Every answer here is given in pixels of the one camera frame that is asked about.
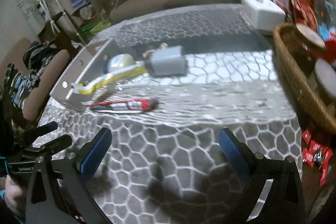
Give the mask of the person's left hand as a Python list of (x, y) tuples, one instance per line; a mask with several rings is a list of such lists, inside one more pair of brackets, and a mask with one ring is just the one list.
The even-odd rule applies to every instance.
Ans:
[(26, 214), (27, 189), (20, 186), (9, 175), (5, 181), (5, 203), (18, 217), (24, 218)]

